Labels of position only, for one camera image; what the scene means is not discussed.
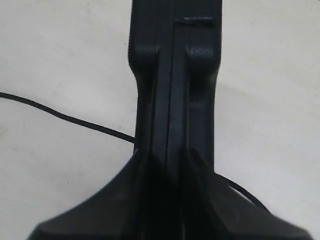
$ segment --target white surface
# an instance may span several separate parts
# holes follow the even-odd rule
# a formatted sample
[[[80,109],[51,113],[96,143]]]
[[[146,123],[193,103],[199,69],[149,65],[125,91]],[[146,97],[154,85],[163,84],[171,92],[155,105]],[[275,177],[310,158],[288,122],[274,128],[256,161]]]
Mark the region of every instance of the white surface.
[[[129,0],[0,0],[0,92],[133,135]],[[225,0],[216,171],[320,239],[320,2]],[[133,146],[0,99],[0,239],[82,202]]]

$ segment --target black plastic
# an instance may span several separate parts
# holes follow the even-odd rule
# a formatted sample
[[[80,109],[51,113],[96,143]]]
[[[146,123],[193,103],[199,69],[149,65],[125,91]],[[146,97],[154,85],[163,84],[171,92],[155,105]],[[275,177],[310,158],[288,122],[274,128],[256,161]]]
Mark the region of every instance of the black plastic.
[[[40,224],[30,240],[311,239],[214,173],[221,34],[222,0],[133,0],[135,154],[104,189]]]

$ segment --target white table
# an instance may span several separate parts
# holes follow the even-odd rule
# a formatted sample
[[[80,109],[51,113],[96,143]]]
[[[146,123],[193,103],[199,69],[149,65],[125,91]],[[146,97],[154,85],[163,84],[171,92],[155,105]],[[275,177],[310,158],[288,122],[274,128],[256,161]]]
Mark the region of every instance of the white table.
[[[129,0],[0,0],[0,92],[133,135]],[[215,169],[320,239],[320,2],[225,0]],[[0,99],[0,239],[87,199],[133,146]]]

